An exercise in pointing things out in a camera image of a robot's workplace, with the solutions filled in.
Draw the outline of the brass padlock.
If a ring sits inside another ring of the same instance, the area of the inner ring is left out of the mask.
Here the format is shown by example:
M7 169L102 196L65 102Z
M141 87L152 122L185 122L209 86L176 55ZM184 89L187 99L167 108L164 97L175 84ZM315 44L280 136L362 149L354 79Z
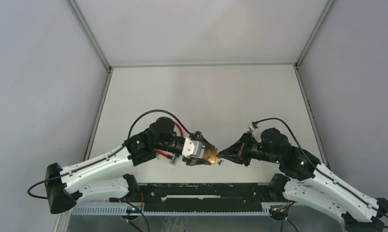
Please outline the brass padlock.
M206 146L204 148L203 156L202 158L209 162L210 164L215 164L216 158L217 158L217 148L216 147L209 147Z

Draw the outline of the padlock keys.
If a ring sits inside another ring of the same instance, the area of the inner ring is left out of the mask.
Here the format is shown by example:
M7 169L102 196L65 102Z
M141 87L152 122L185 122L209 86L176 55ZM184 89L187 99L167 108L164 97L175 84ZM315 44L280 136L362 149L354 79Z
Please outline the padlock keys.
M217 155L216 164L220 166L224 161L225 161L225 158L222 155Z

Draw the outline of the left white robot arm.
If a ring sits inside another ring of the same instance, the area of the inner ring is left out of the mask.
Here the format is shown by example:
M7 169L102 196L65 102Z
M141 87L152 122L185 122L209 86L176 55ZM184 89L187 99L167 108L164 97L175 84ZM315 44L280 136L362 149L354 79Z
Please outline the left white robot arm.
M70 166L50 164L46 168L46 198L51 214L60 214L80 202L117 198L129 202L140 197L140 187L131 167L157 157L159 151L170 152L175 158L182 156L188 166L211 165L217 148L201 132L188 137L178 136L175 122L160 117L147 129L130 138L115 149Z

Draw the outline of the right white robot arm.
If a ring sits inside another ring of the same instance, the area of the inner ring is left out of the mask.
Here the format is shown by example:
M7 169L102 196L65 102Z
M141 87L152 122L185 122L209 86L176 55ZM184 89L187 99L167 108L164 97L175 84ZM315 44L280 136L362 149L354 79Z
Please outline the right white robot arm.
M280 173L268 184L274 201L302 203L342 224L347 232L381 232L388 213L388 200L358 191L335 175L317 157L291 145L276 128L264 130L260 141L244 133L218 157L248 166L252 159L278 164Z

